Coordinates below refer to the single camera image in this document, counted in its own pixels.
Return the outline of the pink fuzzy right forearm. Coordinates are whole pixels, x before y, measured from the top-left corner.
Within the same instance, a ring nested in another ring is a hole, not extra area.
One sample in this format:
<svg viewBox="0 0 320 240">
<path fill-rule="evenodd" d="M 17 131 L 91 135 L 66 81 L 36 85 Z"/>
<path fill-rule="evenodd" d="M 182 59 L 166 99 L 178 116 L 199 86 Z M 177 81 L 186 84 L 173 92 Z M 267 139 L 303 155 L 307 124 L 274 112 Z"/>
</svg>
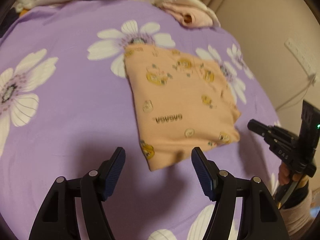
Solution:
<svg viewBox="0 0 320 240">
<path fill-rule="evenodd" d="M 310 215 L 312 194 L 309 184 L 293 192 L 280 210 L 290 239 L 301 239 L 315 220 Z"/>
</svg>

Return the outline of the person's right hand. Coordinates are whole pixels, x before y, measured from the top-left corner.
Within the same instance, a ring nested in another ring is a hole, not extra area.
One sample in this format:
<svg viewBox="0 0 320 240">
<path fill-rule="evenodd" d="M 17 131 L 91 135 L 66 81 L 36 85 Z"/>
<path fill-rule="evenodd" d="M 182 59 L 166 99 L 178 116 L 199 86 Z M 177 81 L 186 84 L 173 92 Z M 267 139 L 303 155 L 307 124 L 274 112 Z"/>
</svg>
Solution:
<svg viewBox="0 0 320 240">
<path fill-rule="evenodd" d="M 299 182 L 301 178 L 302 174 L 290 174 L 290 170 L 285 163 L 281 163 L 281 165 L 279 166 L 278 180 L 280 185 L 287 185 L 290 180 Z"/>
</svg>

